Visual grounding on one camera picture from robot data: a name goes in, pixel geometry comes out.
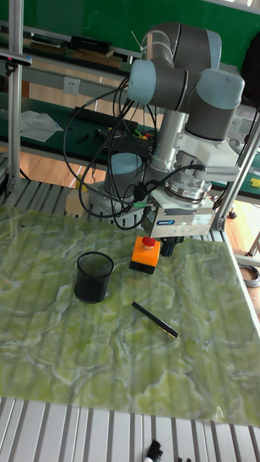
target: electronic component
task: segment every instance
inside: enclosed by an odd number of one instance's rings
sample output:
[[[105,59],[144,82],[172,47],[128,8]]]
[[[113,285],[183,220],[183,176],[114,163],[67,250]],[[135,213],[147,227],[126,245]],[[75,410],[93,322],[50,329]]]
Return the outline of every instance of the electronic component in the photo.
[[[160,242],[152,237],[136,238],[130,269],[153,274],[160,255]]]
[[[153,208],[145,217],[143,228],[155,238],[207,234],[214,219],[208,197],[197,206],[196,202],[176,201],[164,188],[159,188],[151,193],[149,203]]]

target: black pen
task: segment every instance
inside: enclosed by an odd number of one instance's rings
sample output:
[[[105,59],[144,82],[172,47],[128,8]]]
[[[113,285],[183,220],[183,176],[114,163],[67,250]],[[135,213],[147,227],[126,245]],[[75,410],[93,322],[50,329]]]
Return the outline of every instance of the black pen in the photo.
[[[138,305],[138,303],[131,302],[131,304],[137,308],[137,310],[141,311],[144,315],[146,315],[148,318],[152,319],[154,323],[156,323],[164,332],[166,332],[168,335],[171,335],[172,337],[179,337],[180,334],[178,332],[174,331],[168,324],[164,323],[160,319],[156,318],[153,314],[151,314],[149,311],[145,310],[142,306]]]

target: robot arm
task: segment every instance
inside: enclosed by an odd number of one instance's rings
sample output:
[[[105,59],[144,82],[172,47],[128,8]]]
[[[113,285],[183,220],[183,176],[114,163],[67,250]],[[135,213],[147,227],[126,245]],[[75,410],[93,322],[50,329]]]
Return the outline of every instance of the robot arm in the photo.
[[[142,45],[142,60],[136,60],[131,70],[129,99],[187,113],[186,132],[224,141],[244,81],[217,70],[219,35],[166,22],[151,29]]]
[[[214,32],[167,22],[153,27],[142,47],[128,97],[166,109],[151,176],[161,180],[159,173],[165,177],[178,167],[189,168],[151,193],[155,207],[147,231],[153,237],[204,234],[214,216],[206,197],[209,181],[233,181],[239,173],[237,154],[225,139],[244,81],[217,70],[221,42]],[[176,120],[184,114],[183,128]],[[204,169],[191,169],[195,164]]]

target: green marble tabletop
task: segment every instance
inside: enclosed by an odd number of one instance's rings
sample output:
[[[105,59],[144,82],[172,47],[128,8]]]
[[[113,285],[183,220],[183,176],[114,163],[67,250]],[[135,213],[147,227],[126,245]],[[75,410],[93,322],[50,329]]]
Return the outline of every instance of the green marble tabletop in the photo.
[[[129,269],[138,234],[0,208],[0,394],[260,425],[260,341],[228,247],[185,239],[151,276]],[[89,250],[116,265],[96,305],[74,295]]]

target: yellow object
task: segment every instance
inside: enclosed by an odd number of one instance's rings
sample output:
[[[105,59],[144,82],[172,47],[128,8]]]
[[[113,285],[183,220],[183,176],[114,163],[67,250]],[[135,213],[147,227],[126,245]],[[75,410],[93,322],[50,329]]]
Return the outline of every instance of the yellow object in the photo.
[[[131,261],[142,263],[144,265],[156,266],[160,255],[160,242],[156,240],[154,247],[145,248],[142,240],[143,237],[138,236],[136,238]]]
[[[250,181],[253,183],[252,186],[255,186],[256,188],[260,188],[260,180],[258,178],[252,178]]]
[[[76,180],[76,189],[79,189],[80,182],[79,180]],[[82,192],[86,193],[87,192],[87,186],[82,186]]]

